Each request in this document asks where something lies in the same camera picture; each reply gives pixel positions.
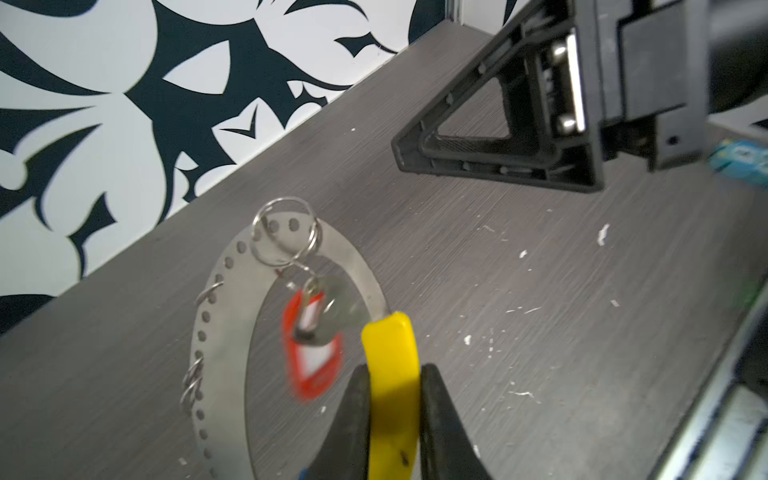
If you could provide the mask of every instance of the floral pattern wallpaper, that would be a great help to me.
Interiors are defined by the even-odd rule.
[[[444,17],[443,0],[0,0],[0,333]]]

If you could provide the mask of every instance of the white debris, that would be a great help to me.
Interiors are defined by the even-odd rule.
[[[603,225],[603,228],[600,229],[600,232],[598,233],[598,245],[601,247],[605,245],[605,237],[608,236],[608,228],[611,226],[610,223],[606,223]]]

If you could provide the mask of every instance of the key tag label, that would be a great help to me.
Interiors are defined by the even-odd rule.
[[[296,292],[283,311],[283,344],[286,350],[288,375],[296,396],[303,401],[316,399],[325,393],[339,376],[342,364],[342,335],[337,334],[330,343],[323,346],[308,346],[293,339],[298,322],[304,329],[319,318],[324,294],[310,299],[301,310],[301,292]]]

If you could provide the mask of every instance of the metal bolt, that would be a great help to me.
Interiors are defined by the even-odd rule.
[[[572,114],[563,114],[558,117],[558,133],[570,135],[576,131],[576,119]]]
[[[568,58],[568,47],[564,41],[556,41],[549,49],[549,60],[553,65],[559,65]]]

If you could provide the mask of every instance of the stainless steel plate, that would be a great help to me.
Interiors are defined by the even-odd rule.
[[[270,232],[271,238],[261,236],[257,242],[278,240],[281,248],[296,252],[306,246],[312,222],[310,215],[278,212],[270,214],[272,220],[277,223]],[[381,287],[360,252],[336,229],[318,221],[323,237],[316,255],[346,271],[360,291],[370,318],[388,315]],[[251,254],[250,241],[251,226],[248,226],[227,245],[210,273],[206,284],[209,288],[223,284],[204,295],[197,308],[190,351],[191,366],[203,358],[199,368],[200,388],[191,400],[197,445],[211,476],[231,480],[257,477],[250,460],[246,431],[248,350],[251,336],[259,332],[256,327],[262,304],[278,278],[273,267]]]

